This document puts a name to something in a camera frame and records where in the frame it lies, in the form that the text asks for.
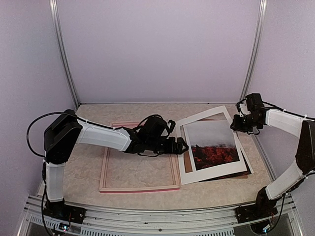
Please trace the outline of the photo print white border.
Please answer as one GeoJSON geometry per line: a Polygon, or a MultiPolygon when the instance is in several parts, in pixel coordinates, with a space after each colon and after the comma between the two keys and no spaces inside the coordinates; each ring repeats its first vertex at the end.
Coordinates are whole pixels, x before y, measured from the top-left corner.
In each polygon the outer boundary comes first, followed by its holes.
{"type": "Polygon", "coordinates": [[[241,151],[241,154],[242,154],[242,157],[244,159],[244,162],[245,162],[245,165],[246,165],[246,168],[247,168],[246,171],[237,172],[237,173],[228,174],[228,175],[215,177],[215,178],[210,178],[210,179],[205,179],[205,180],[202,180],[200,182],[208,182],[208,181],[221,180],[221,179],[227,179],[227,178],[248,178],[247,176],[253,174],[253,171],[249,167],[249,164],[248,164],[247,157],[246,157],[245,153],[243,151],[241,151]]]}

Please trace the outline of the wooden picture frame pink edge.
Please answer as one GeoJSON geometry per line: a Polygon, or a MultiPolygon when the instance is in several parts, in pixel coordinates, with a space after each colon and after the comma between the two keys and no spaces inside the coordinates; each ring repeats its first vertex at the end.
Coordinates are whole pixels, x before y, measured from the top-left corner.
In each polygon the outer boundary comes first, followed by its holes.
{"type": "Polygon", "coordinates": [[[105,148],[100,193],[145,193],[180,189],[178,157],[127,154],[105,148]]]}

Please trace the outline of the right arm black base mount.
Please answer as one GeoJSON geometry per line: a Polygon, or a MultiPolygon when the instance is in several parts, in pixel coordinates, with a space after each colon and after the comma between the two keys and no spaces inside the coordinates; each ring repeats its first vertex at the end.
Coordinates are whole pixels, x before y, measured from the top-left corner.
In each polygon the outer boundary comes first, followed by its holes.
{"type": "Polygon", "coordinates": [[[271,217],[278,213],[276,207],[258,210],[255,204],[247,205],[247,206],[239,206],[235,208],[237,222],[239,224],[246,223],[266,217],[271,217]]]}

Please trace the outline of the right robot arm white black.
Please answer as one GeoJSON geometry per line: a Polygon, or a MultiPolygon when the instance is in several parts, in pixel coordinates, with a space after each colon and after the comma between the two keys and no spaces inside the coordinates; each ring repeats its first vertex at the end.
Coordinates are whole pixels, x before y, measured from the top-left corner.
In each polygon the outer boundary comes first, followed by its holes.
{"type": "Polygon", "coordinates": [[[288,138],[295,147],[286,151],[291,164],[273,182],[257,194],[252,214],[262,218],[286,193],[298,187],[315,172],[315,120],[264,101],[259,93],[246,95],[237,104],[231,129],[247,134],[258,134],[264,127],[278,138],[288,138]]]}

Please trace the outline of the brown cardboard backing board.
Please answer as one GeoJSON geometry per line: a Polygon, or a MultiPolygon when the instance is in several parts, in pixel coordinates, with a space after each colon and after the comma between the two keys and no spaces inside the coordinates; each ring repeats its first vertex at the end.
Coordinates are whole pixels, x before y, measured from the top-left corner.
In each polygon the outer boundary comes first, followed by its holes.
{"type": "MultiPolygon", "coordinates": [[[[190,146],[188,136],[184,132],[184,126],[181,128],[181,131],[182,131],[182,134],[185,136],[186,143],[190,146]]],[[[214,173],[218,174],[217,177],[228,175],[228,174],[224,174],[224,173],[230,172],[231,168],[233,166],[235,166],[236,164],[244,161],[244,159],[242,157],[242,154],[241,154],[241,151],[238,151],[238,155],[239,155],[239,158],[240,158],[240,161],[238,161],[238,162],[227,163],[227,164],[218,165],[218,166],[214,166],[214,167],[210,167],[210,168],[206,168],[206,169],[201,169],[201,170],[210,171],[211,174],[214,174],[214,173]]],[[[196,170],[195,164],[194,164],[194,160],[193,160],[193,157],[192,157],[192,153],[191,153],[191,149],[189,149],[189,151],[185,152],[185,154],[184,154],[184,165],[185,165],[185,172],[186,173],[191,173],[194,170],[196,170]]],[[[243,172],[243,171],[240,170],[240,168],[237,168],[236,170],[237,170],[237,172],[243,172]]]]}

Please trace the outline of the landscape photo print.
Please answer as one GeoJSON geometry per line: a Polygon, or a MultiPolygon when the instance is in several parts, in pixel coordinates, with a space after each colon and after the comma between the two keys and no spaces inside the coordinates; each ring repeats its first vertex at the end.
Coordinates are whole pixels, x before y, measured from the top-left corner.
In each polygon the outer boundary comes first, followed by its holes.
{"type": "Polygon", "coordinates": [[[227,120],[199,120],[184,125],[197,171],[240,161],[227,120]]]}

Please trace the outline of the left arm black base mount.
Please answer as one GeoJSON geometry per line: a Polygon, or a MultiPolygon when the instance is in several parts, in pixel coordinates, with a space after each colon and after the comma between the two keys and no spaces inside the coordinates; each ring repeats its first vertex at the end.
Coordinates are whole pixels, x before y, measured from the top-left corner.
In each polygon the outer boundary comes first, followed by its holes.
{"type": "Polygon", "coordinates": [[[70,206],[61,202],[47,202],[43,214],[68,223],[82,224],[86,210],[82,207],[70,206]]]}

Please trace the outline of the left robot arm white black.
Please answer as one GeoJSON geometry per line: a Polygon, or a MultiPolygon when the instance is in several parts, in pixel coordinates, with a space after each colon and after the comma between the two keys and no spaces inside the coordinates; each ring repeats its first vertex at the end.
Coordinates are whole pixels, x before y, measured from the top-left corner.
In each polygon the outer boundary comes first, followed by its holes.
{"type": "Polygon", "coordinates": [[[170,134],[175,121],[165,121],[154,114],[144,118],[135,128],[112,127],[78,117],[73,110],[59,113],[44,131],[45,196],[49,210],[59,219],[69,214],[64,204],[63,174],[76,144],[88,144],[141,155],[151,151],[155,156],[179,155],[189,147],[183,138],[170,134]]]}

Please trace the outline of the white mat board passe-partout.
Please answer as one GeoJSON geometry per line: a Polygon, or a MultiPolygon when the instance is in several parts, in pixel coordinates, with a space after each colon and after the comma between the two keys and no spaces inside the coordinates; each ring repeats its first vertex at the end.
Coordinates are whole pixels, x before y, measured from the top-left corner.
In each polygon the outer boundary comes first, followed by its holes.
{"type": "Polygon", "coordinates": [[[190,184],[247,170],[245,153],[225,106],[177,121],[176,134],[188,150],[178,156],[181,184],[190,184]]]}

